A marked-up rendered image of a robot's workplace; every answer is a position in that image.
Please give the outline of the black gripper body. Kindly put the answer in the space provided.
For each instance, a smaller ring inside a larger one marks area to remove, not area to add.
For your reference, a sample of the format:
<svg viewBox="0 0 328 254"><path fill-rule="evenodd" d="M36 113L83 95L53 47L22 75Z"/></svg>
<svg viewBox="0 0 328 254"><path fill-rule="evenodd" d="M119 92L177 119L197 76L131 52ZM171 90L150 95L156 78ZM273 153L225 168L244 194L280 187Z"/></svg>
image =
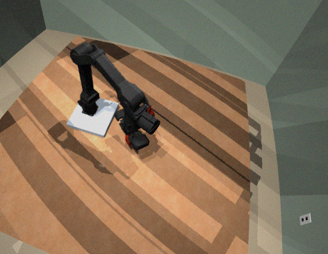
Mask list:
<svg viewBox="0 0 328 254"><path fill-rule="evenodd" d="M129 123L125 118L124 118L124 108L121 110L118 110L115 112L114 117L116 118L117 121L120 120L121 124L123 125L124 129L128 134L131 135L131 144L132 147L134 148L135 151L138 151L146 146L149 146L149 140L145 134L142 134L141 131L139 131L138 126L135 123Z"/></svg>

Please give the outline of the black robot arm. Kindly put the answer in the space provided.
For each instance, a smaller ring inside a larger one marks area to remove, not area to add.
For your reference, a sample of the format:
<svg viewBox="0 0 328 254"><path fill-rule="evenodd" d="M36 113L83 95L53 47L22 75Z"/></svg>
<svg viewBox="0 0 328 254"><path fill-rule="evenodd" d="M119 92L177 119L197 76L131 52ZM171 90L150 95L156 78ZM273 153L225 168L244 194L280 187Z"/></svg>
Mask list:
<svg viewBox="0 0 328 254"><path fill-rule="evenodd" d="M94 90L91 65L94 65L103 77L117 92L120 105L124 108L124 118L129 123L135 123L138 128L152 135L160 125L160 121L148 113L150 107L142 90L134 83L129 83L115 65L106 57L104 50L96 44L84 42L70 51L70 57L79 68L82 93L77 102L83 108L82 113L90 116L98 110L95 103L100 99L98 91ZM141 103L143 104L139 106Z"/></svg>

